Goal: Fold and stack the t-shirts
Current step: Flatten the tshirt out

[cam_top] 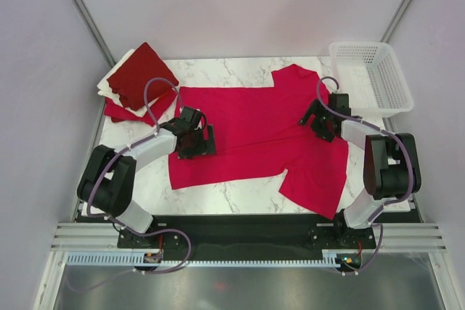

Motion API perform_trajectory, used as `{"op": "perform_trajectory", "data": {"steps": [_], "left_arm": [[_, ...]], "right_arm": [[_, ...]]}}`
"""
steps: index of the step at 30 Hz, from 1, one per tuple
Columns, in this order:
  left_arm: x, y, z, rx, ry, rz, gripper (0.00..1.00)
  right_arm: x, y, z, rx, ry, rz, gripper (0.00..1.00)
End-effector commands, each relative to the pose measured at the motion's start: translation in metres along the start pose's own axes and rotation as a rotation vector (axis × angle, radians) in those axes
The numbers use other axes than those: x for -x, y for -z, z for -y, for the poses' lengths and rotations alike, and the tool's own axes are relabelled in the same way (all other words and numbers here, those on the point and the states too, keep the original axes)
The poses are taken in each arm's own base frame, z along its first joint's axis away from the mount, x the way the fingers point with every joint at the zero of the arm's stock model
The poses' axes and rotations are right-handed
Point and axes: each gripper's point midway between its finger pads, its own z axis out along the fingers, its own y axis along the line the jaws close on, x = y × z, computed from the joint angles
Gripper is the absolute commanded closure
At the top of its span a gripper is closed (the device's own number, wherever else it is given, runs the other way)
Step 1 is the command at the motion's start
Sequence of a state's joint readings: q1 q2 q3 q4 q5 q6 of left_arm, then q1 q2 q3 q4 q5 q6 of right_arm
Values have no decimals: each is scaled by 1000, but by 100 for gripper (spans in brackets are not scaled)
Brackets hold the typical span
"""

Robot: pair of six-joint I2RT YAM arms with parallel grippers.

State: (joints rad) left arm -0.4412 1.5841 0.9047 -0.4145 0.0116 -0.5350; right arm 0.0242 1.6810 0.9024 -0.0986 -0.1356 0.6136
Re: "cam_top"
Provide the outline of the bright red t shirt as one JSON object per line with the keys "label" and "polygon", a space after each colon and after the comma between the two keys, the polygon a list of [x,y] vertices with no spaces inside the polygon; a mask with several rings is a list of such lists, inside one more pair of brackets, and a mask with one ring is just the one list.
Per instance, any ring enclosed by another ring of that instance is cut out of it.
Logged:
{"label": "bright red t shirt", "polygon": [[317,86],[315,71],[298,65],[273,71],[272,79],[272,87],[180,89],[188,107],[206,114],[217,152],[192,160],[171,154],[171,188],[285,173],[280,194],[332,219],[347,180],[348,144],[326,142],[298,124],[318,96],[327,100],[328,90]]}

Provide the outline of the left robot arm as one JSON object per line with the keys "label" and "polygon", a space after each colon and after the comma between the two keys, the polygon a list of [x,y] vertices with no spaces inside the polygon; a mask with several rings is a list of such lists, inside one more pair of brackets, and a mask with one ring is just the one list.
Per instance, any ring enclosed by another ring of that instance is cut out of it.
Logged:
{"label": "left robot arm", "polygon": [[180,160],[214,155],[214,128],[200,110],[183,107],[179,116],[155,127],[143,138],[117,148],[103,144],[92,150],[77,187],[77,198],[101,210],[97,217],[114,219],[134,233],[144,247],[154,246],[159,229],[153,215],[132,196],[136,173],[155,160],[175,154]]}

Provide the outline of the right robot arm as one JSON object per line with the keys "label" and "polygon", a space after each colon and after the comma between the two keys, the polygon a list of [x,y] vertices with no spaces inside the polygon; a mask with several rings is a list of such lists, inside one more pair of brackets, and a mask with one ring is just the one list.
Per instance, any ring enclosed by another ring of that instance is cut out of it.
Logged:
{"label": "right robot arm", "polygon": [[364,151],[363,189],[343,210],[333,228],[334,242],[349,247],[389,205],[406,201],[421,188],[421,171],[414,135],[394,134],[351,115],[349,95],[332,93],[328,103],[315,99],[299,125],[310,124],[318,138],[350,142]]}

